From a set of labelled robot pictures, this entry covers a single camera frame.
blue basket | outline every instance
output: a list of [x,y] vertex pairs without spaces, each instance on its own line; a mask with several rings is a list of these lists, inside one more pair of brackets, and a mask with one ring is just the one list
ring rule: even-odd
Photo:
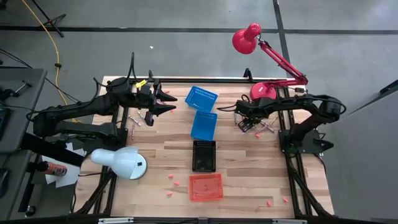
[[195,119],[193,120],[191,137],[195,139],[202,139],[212,141],[214,131],[216,130],[217,114],[197,111]]
[[197,110],[210,112],[217,100],[217,94],[204,90],[197,86],[193,86],[185,102]]

concrete floor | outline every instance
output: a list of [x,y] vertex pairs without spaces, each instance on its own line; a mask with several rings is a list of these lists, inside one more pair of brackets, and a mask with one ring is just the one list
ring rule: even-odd
[[[60,26],[147,27],[147,28],[245,28],[259,22],[263,29],[278,29],[273,0],[38,0],[50,16],[66,13]],[[398,2],[395,0],[279,0],[285,29],[396,30]],[[20,1],[10,1],[8,12],[0,12],[0,25],[36,26]],[[79,100],[89,100],[95,90],[93,77],[127,73],[129,56],[136,53],[136,72],[146,75],[241,77],[249,67],[257,77],[286,77],[285,72],[257,49],[251,55],[237,53],[231,44],[233,33],[189,32],[53,32],[63,65],[60,88]],[[278,52],[279,34],[263,34]],[[286,34],[292,64],[309,79],[311,94],[339,98],[353,111],[374,98],[377,92],[397,79],[398,38],[396,35],[308,35]],[[44,32],[0,31],[0,48],[20,57],[33,67],[46,68],[55,78],[55,52]],[[1,57],[7,65],[17,63]],[[61,104],[55,89],[45,84],[37,109]],[[83,118],[86,123],[91,117]],[[326,166],[336,159],[325,158]],[[333,198],[339,189],[328,179],[336,214],[348,217],[344,198]],[[36,202],[51,205],[47,192],[38,191]],[[72,188],[67,190],[72,197]],[[45,206],[38,216],[61,215],[64,207],[51,214]]]

red plastic basket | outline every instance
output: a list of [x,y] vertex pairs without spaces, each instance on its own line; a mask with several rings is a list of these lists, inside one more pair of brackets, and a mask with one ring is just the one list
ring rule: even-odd
[[221,174],[191,175],[189,177],[189,196],[193,202],[223,199]]

wooden tabletop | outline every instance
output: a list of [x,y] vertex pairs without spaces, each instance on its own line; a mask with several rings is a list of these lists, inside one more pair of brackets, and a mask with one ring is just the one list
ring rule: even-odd
[[[105,77],[103,83],[116,77]],[[224,199],[212,202],[191,202],[188,192],[189,176],[192,172],[193,139],[190,132],[195,117],[195,109],[184,102],[192,85],[218,94],[213,112],[218,114],[214,140],[217,143],[216,172],[222,175]],[[166,112],[154,117],[153,127],[145,125],[130,108],[129,114],[142,123],[136,126],[134,140],[131,139],[132,121],[127,121],[128,146],[137,146],[148,163],[148,170],[139,180],[118,178],[114,193],[112,216],[130,217],[225,217],[225,218],[292,218],[292,202],[287,178],[284,155],[279,149],[277,133],[261,133],[257,139],[254,131],[242,134],[234,124],[233,112],[222,112],[215,108],[235,104],[242,94],[248,94],[249,84],[189,84],[164,83],[163,90],[178,98],[170,104],[177,107],[174,112]],[[270,115],[268,121],[277,116]],[[295,110],[296,123],[305,120],[310,113]],[[111,122],[110,116],[96,115],[93,124]],[[272,128],[280,129],[279,120]],[[303,154],[303,164],[309,189],[324,206],[333,213],[328,184],[323,166],[311,154]],[[81,174],[101,171],[101,166],[87,159]],[[76,207],[78,210],[98,185],[99,176],[80,177],[76,186]],[[300,208],[304,211],[301,191],[298,190]]]

gray wall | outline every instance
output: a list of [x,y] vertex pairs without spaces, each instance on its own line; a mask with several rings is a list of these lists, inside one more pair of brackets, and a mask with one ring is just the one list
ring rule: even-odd
[[325,152],[335,213],[398,218],[398,91],[329,125]]

